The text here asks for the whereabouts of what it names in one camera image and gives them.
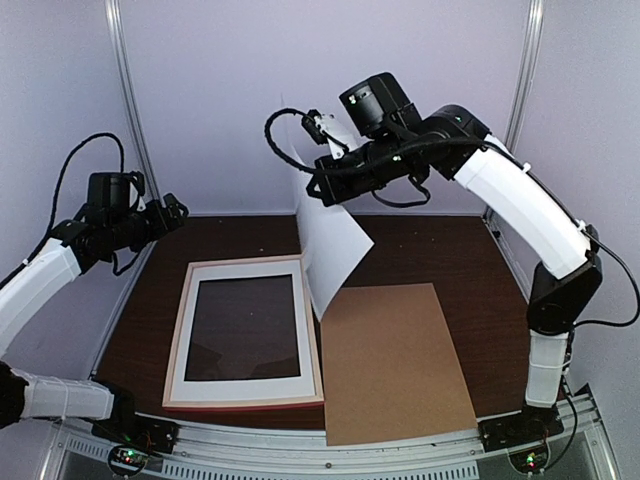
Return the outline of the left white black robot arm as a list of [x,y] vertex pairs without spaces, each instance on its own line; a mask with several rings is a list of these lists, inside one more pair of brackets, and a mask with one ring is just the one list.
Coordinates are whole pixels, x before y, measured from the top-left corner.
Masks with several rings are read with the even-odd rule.
[[[45,236],[35,257],[1,288],[1,353],[56,294],[99,262],[114,265],[115,254],[140,253],[182,227],[189,210],[172,194],[144,209],[127,208],[117,215],[92,212],[86,206]],[[1,426],[29,418],[80,418],[103,421],[123,444],[137,442],[144,424],[118,402],[116,388],[91,380],[70,380],[28,373],[1,363]]]

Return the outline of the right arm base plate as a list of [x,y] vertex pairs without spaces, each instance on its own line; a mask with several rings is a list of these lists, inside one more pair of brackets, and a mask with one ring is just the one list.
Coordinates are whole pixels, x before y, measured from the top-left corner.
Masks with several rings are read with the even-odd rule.
[[478,427],[486,452],[539,442],[564,432],[559,414],[553,411],[550,413],[519,412],[482,420]]

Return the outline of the brown cardboard backing board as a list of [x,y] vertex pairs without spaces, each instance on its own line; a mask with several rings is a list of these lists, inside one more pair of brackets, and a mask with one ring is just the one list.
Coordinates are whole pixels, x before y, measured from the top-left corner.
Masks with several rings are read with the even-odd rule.
[[340,290],[321,321],[321,344],[328,445],[476,429],[432,284]]

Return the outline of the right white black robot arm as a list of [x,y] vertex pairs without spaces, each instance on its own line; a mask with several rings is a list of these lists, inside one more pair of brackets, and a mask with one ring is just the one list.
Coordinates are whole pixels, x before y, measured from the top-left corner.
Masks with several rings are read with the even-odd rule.
[[310,110],[302,116],[306,133],[330,148],[329,155],[314,162],[308,194],[333,206],[400,177],[421,188],[436,171],[495,210],[539,262],[526,313],[530,355],[522,410],[484,421],[481,429],[511,428],[526,442],[561,432],[557,396],[575,322],[603,278],[596,231],[573,218],[528,165],[519,163],[489,127],[459,105],[445,105],[426,118],[413,105],[350,109],[367,139],[362,145],[329,114]]

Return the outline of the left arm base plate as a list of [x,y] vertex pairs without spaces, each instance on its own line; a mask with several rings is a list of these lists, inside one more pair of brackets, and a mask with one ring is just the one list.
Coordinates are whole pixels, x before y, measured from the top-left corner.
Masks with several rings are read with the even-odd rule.
[[94,436],[155,456],[171,454],[179,433],[179,425],[173,421],[135,412],[114,411],[108,419],[89,423]]

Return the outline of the landscape photo with white border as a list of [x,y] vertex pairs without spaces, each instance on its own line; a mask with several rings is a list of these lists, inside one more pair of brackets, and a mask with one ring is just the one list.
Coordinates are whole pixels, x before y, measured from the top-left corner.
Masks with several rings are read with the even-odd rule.
[[326,207],[307,194],[310,174],[293,168],[291,181],[306,286],[321,320],[374,242],[343,206]]

